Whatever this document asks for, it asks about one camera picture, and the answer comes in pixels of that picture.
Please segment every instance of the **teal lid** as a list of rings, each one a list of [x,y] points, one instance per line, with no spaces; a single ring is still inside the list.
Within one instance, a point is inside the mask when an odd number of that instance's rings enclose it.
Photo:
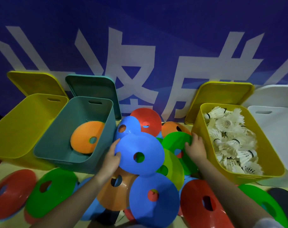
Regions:
[[[112,100],[115,119],[121,120],[122,115],[115,83],[107,76],[70,74],[65,78],[74,97],[94,97]]]

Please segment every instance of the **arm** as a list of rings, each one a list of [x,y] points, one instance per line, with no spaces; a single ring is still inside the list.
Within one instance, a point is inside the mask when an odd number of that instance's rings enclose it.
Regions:
[[[100,171],[73,195],[56,206],[30,228],[73,228],[119,166],[121,153],[115,155],[116,140],[105,156]]]
[[[199,168],[235,228],[252,228],[260,219],[272,218],[207,160],[201,137],[193,133],[192,144],[185,143],[185,151]]]

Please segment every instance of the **sleeve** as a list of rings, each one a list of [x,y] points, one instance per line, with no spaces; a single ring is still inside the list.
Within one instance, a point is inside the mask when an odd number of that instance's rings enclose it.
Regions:
[[[280,223],[273,218],[262,218],[253,228],[284,228]]]

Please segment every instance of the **badminton shuttlecock pile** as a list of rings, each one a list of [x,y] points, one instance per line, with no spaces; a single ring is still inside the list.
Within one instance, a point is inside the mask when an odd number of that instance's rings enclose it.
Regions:
[[[219,163],[228,171],[263,175],[256,153],[256,135],[244,125],[241,109],[214,107],[204,114]]]

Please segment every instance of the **hand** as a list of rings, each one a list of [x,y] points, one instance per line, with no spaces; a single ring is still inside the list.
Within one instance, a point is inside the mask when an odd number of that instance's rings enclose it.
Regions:
[[[192,133],[191,146],[189,146],[188,142],[185,142],[185,151],[194,163],[200,159],[207,158],[203,139],[195,133]]]
[[[102,164],[102,167],[99,171],[102,175],[104,175],[107,178],[112,177],[113,173],[117,170],[120,164],[121,160],[121,153],[117,152],[115,155],[115,147],[118,144],[120,139],[116,140],[112,143],[112,145],[109,148],[108,153],[105,155],[104,162]]]

